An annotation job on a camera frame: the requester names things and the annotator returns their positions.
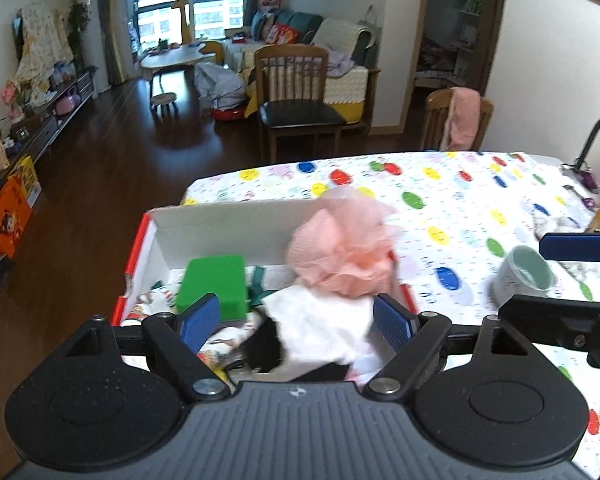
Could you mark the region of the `orange gift bag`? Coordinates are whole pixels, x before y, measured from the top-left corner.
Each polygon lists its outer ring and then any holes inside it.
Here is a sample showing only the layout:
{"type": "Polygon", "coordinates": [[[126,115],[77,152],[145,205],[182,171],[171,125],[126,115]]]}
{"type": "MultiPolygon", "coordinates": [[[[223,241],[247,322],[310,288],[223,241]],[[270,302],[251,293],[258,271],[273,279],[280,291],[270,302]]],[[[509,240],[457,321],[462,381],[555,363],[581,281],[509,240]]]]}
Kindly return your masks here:
{"type": "Polygon", "coordinates": [[[23,237],[42,186],[30,155],[16,163],[0,191],[0,256],[12,258],[23,237]]]}

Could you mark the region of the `pink mesh bath pouf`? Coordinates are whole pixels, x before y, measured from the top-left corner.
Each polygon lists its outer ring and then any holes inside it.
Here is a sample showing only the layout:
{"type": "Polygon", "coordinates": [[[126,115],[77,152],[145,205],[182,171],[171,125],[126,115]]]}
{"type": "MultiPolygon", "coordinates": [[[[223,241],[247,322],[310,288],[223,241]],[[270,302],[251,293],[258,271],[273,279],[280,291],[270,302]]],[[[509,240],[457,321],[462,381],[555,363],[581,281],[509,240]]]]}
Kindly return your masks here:
{"type": "Polygon", "coordinates": [[[303,284],[358,298],[390,292],[391,258],[400,229],[388,223],[396,210],[340,186],[314,200],[286,250],[287,266],[303,284]]]}

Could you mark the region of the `round white coffee table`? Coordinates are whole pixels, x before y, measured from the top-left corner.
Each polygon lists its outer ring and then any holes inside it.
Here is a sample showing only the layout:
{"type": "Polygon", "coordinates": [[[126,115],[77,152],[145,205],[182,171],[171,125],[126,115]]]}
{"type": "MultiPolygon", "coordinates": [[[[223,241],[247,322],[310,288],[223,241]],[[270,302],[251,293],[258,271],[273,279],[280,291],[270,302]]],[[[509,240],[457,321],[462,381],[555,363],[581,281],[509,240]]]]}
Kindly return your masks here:
{"type": "Polygon", "coordinates": [[[143,78],[151,82],[158,73],[171,68],[194,66],[199,62],[212,60],[212,54],[201,52],[202,44],[186,44],[174,49],[166,49],[145,56],[140,62],[140,72],[143,78]]]}

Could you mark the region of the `green sponge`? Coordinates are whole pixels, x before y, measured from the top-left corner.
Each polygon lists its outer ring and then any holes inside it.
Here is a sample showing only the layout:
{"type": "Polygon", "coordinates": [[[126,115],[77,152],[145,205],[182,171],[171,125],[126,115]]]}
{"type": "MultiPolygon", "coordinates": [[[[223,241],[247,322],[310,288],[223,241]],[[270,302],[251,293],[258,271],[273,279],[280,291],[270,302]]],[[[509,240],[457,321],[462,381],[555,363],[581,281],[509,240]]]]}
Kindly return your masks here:
{"type": "Polygon", "coordinates": [[[243,256],[214,256],[189,261],[175,299],[176,310],[184,312],[207,294],[218,297],[221,322],[237,322],[246,318],[247,285],[243,256]]]}

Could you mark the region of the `wooden chair black seat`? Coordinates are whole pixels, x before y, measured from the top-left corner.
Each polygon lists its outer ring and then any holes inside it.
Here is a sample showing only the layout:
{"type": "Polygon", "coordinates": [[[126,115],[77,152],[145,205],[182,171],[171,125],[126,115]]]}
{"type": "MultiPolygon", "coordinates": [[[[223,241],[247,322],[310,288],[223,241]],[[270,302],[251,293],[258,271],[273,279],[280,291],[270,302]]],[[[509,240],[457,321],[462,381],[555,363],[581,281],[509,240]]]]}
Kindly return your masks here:
{"type": "Polygon", "coordinates": [[[284,136],[334,136],[338,150],[346,120],[325,102],[328,51],[307,44],[268,44],[254,52],[260,141],[268,160],[284,136]]]}

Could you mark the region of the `black face mask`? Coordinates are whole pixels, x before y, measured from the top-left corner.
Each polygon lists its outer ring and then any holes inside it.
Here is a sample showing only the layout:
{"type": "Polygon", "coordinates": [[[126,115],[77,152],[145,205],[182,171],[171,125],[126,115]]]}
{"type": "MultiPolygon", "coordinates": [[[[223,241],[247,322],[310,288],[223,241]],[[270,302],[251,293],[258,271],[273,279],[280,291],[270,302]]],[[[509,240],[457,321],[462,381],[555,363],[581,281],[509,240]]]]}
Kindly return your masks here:
{"type": "MultiPolygon", "coordinates": [[[[254,372],[272,373],[276,367],[282,364],[283,347],[277,337],[277,328],[272,318],[259,309],[253,310],[254,314],[260,315],[262,320],[260,326],[254,333],[240,345],[240,351],[254,372]]],[[[311,370],[291,382],[342,382],[346,379],[349,365],[328,363],[316,370],[311,370]]]]}

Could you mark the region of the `pale green ceramic cup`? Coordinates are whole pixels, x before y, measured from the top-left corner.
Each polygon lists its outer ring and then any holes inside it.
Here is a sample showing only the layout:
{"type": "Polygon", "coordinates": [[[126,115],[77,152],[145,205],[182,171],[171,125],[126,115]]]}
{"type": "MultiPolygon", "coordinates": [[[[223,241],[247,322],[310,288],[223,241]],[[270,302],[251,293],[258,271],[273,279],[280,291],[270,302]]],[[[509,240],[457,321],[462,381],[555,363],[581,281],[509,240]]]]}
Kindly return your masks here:
{"type": "Polygon", "coordinates": [[[501,307],[515,295],[547,297],[557,278],[548,262],[533,248],[514,247],[491,281],[491,295],[501,307]]]}

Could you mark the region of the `wooden chair at table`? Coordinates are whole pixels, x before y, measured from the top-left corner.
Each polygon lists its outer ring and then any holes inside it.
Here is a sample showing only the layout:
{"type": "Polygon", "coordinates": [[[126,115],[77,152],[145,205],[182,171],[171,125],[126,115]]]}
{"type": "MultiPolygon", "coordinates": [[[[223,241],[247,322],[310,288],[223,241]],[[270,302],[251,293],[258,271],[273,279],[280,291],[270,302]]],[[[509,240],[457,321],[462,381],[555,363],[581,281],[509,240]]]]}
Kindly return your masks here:
{"type": "Polygon", "coordinates": [[[432,92],[425,102],[422,150],[479,151],[494,111],[478,91],[453,87],[432,92]]]}

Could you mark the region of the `low tv console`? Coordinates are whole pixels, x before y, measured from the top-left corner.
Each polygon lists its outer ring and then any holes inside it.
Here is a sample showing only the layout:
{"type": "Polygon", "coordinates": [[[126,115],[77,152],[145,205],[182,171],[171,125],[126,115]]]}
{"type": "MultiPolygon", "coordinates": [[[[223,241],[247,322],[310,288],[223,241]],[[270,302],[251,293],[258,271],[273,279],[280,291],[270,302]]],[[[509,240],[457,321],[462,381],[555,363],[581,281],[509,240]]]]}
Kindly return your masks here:
{"type": "Polygon", "coordinates": [[[16,122],[6,132],[3,132],[6,117],[0,119],[0,138],[11,138],[14,141],[12,148],[5,148],[8,165],[0,170],[0,179],[6,178],[20,158],[30,156],[34,162],[40,159],[67,127],[68,122],[94,98],[96,72],[96,67],[88,66],[72,81],[61,84],[53,99],[37,107],[31,117],[16,122]]]}

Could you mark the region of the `grey laundry bundle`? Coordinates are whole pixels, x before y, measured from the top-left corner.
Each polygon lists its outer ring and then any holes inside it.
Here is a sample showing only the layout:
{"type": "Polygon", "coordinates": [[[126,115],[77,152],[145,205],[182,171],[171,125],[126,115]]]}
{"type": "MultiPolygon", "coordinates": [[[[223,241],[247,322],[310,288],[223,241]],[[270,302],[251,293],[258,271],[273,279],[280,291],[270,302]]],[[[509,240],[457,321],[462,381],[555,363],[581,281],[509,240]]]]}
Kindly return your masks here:
{"type": "Polygon", "coordinates": [[[214,110],[231,110],[246,98],[242,78],[219,64],[198,63],[194,69],[194,85],[201,99],[214,110]]]}

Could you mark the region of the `small wooden stool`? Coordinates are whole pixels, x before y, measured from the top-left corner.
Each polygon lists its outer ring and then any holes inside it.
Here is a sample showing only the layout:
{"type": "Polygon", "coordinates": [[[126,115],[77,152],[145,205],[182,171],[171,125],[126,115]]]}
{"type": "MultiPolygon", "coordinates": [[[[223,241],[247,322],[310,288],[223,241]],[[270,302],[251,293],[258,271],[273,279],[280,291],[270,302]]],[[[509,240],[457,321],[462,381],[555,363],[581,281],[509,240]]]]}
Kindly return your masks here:
{"type": "Polygon", "coordinates": [[[163,92],[152,96],[150,110],[153,115],[170,115],[171,110],[178,110],[176,94],[174,92],[163,92]]]}

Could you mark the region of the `floral fabric pouch green ribbon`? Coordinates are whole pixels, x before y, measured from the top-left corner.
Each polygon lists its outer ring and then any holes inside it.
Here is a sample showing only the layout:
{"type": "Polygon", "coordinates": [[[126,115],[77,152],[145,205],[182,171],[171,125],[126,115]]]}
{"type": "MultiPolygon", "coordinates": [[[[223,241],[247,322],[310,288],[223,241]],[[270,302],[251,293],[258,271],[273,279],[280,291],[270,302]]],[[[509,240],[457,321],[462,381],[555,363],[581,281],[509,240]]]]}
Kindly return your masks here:
{"type": "Polygon", "coordinates": [[[191,315],[178,310],[175,298],[183,287],[184,275],[183,270],[173,272],[169,284],[157,283],[140,295],[120,325],[140,326],[153,315],[172,314],[180,341],[216,374],[232,367],[262,370],[267,362],[279,362],[280,344],[275,324],[259,309],[249,310],[246,317],[237,322],[222,322],[220,304],[215,300],[200,307],[186,301],[186,308],[194,308],[191,315]]]}

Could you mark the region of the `red cardboard box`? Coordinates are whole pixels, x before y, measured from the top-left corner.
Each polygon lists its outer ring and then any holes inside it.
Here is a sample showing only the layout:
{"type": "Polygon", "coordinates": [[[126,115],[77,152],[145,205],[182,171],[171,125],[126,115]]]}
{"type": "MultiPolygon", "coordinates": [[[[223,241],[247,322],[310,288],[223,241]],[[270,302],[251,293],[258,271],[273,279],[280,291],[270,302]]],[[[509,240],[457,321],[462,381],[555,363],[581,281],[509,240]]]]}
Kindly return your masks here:
{"type": "Polygon", "coordinates": [[[169,283],[196,258],[241,255],[247,268],[266,269],[267,288],[291,285],[296,279],[286,266],[291,235],[321,206],[319,200],[252,200],[148,211],[136,233],[124,271],[126,291],[112,322],[124,321],[151,285],[169,283]]]}

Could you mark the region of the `pink towel on chair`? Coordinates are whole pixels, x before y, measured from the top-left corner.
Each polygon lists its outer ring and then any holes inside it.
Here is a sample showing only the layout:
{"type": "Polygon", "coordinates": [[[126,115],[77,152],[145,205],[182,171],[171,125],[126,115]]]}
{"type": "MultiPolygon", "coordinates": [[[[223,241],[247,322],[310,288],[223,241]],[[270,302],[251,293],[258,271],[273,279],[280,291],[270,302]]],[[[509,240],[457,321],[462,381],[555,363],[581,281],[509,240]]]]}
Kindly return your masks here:
{"type": "Polygon", "coordinates": [[[440,150],[469,151],[479,130],[481,96],[476,90],[464,87],[453,87],[451,91],[440,150]]]}

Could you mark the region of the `white cloth rag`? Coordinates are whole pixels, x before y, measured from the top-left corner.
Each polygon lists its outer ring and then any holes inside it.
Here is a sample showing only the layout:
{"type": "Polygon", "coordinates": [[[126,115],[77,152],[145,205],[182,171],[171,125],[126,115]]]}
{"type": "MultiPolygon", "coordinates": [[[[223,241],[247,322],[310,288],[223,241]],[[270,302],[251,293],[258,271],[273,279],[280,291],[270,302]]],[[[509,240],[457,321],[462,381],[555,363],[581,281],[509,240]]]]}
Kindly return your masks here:
{"type": "Polygon", "coordinates": [[[291,382],[319,368],[344,366],[344,378],[364,385],[392,356],[372,330],[371,296],[347,298],[296,283],[263,299],[262,310],[282,345],[279,366],[258,377],[291,382]]]}

